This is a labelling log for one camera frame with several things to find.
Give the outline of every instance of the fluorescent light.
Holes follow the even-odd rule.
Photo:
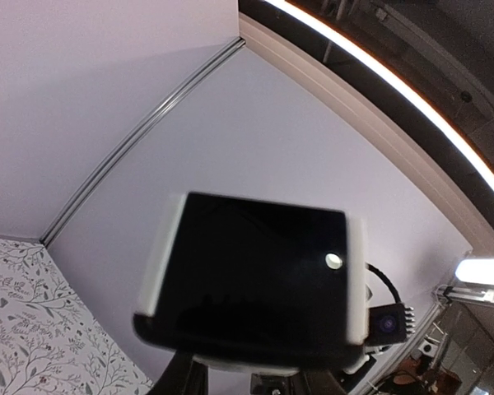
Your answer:
[[[347,39],[331,27],[311,16],[300,8],[293,6],[284,0],[266,0],[287,14],[295,17],[300,22],[308,25],[311,29],[316,30],[328,40],[344,49],[355,58],[359,59],[371,71],[388,82],[397,92],[404,96],[410,103],[416,106],[430,121],[436,125],[443,134],[454,144],[459,151],[467,158],[470,164],[478,171],[488,186],[494,192],[494,173],[488,168],[487,164],[481,159],[476,151],[461,137],[461,135],[416,91],[406,84],[403,80],[391,72],[385,65],[373,58],[364,49]]]
[[[494,259],[465,259],[455,271],[462,282],[494,286]]]

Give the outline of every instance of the metal rail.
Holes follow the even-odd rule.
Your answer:
[[[436,295],[442,299],[494,308],[494,290],[492,289],[472,290],[457,286],[447,286],[438,288]]]
[[[218,69],[227,59],[243,47],[245,41],[238,37],[190,75],[180,86],[154,108],[93,170],[86,181],[68,200],[48,229],[40,237],[40,242],[49,248],[64,226],[75,215],[81,205],[90,197],[108,173],[145,137],[177,104]]]

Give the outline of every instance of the white wall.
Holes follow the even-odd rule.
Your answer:
[[[39,238],[142,117],[237,35],[233,0],[0,2],[0,234]]]
[[[349,211],[367,221],[368,259],[422,316],[430,289],[468,243],[357,131],[242,49],[115,168],[50,249],[93,314],[152,378],[170,354],[143,345],[131,317],[161,208],[199,190]],[[390,303],[371,279],[374,304]],[[214,393],[246,376],[219,375]]]

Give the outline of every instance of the camera lens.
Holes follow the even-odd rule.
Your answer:
[[[397,320],[392,315],[385,315],[379,321],[379,328],[381,332],[391,333],[397,328]]]

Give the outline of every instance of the metal trim strip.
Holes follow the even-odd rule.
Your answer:
[[[217,70],[245,44],[240,37],[234,39],[220,52],[216,53],[198,70],[183,81],[157,107],[155,107],[93,170],[79,189],[72,195],[61,212],[40,237],[40,242],[49,248],[64,226],[71,220],[82,204],[90,197],[96,187],[108,173],[145,137],[177,104]]]
[[[16,236],[10,236],[10,235],[0,235],[0,239],[10,240],[10,241],[18,241],[20,243],[40,244],[40,240],[32,239],[29,237],[16,237]]]

